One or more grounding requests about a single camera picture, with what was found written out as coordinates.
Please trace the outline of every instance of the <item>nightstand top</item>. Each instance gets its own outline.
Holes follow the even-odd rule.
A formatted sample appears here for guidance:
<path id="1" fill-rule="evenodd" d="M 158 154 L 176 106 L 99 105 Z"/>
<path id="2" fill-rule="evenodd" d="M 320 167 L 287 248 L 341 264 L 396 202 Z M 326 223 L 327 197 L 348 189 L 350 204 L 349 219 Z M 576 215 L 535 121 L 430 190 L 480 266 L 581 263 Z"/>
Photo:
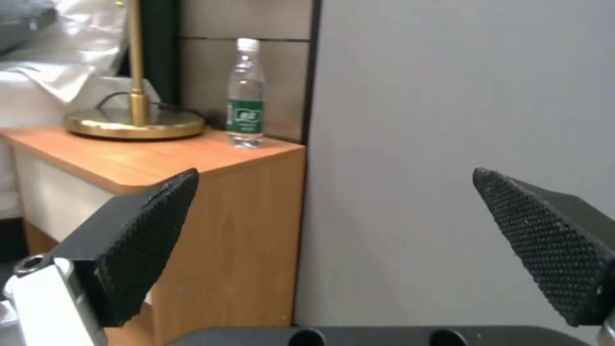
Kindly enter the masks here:
<path id="1" fill-rule="evenodd" d="M 61 126 L 9 129 L 2 136 L 9 145 L 115 193 L 153 185 L 192 167 L 201 175 L 217 174 L 304 151 L 302 145 L 273 139 L 265 139 L 256 150 L 233 148 L 224 132 L 211 129 L 191 139 L 164 142 L 90 139 L 69 134 Z"/>

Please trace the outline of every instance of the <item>lamp cord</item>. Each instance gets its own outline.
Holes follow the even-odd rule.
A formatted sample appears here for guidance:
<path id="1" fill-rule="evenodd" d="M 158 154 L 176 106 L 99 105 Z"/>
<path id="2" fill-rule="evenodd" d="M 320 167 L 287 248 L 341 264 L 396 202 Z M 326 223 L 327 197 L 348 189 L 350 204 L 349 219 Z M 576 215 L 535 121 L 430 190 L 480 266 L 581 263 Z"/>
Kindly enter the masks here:
<path id="1" fill-rule="evenodd" d="M 120 92 L 114 92 L 112 94 L 109 94 L 109 95 L 105 96 L 102 100 L 100 100 L 100 102 L 98 102 L 98 104 L 96 104 L 96 107 L 94 107 L 94 108 L 96 110 L 102 111 L 104 113 L 103 106 L 107 102 L 109 102 L 109 100 L 114 98 L 115 96 L 120 96 L 120 95 L 130 95 L 130 92 L 120 91 Z M 203 121 L 205 121 L 205 123 L 207 125 L 212 126 L 212 125 L 215 124 L 215 118 L 214 117 L 206 116 L 206 115 L 203 114 L 203 112 L 201 112 L 199 110 L 195 110 L 193 108 L 185 108 L 185 107 L 181 107 L 181 106 L 177 106 L 177 105 L 172 105 L 171 103 L 165 103 L 165 102 L 150 101 L 149 104 L 157 106 L 159 110 L 170 110 L 170 111 L 176 111 L 178 113 L 179 112 L 192 113 L 192 114 L 202 118 Z"/>

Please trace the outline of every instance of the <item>wooden cabinet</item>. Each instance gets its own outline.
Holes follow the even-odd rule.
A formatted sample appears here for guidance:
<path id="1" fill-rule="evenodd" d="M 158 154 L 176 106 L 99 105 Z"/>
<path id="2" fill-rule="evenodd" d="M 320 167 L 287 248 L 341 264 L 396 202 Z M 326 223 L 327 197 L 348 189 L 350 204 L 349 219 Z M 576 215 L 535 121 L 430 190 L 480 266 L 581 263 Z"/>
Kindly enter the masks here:
<path id="1" fill-rule="evenodd" d="M 66 238 L 114 195 L 199 171 L 167 268 L 142 314 L 108 331 L 115 344 L 163 345 L 196 329 L 291 323 L 304 147 L 267 139 L 257 150 L 236 149 L 216 131 L 174 142 L 107 142 L 61 127 L 4 137 L 32 252 Z"/>

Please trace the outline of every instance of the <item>black textured gripper pad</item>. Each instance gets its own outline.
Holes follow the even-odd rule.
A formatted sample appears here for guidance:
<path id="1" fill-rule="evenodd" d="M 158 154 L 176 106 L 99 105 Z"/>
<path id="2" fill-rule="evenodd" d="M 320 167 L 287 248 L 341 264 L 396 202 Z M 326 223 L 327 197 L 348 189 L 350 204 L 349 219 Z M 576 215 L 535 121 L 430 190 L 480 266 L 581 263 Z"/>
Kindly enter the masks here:
<path id="1" fill-rule="evenodd" d="M 139 313 L 177 242 L 199 182 L 195 169 L 111 198 L 50 253 L 73 261 L 104 327 Z"/>
<path id="2" fill-rule="evenodd" d="M 615 222 L 576 196 L 488 169 L 474 171 L 474 186 L 566 322 L 602 324 L 615 304 Z"/>

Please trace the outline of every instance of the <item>water bottle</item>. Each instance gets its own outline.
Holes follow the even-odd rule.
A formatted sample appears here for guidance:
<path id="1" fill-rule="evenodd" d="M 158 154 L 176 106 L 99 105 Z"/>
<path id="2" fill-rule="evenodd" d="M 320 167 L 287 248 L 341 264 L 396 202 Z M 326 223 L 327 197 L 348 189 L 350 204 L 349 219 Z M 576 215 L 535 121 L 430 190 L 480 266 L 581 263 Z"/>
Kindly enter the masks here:
<path id="1" fill-rule="evenodd" d="M 237 63 L 228 88 L 226 132 L 234 147 L 258 148 L 263 142 L 265 76 L 258 58 L 260 42 L 237 40 Z"/>

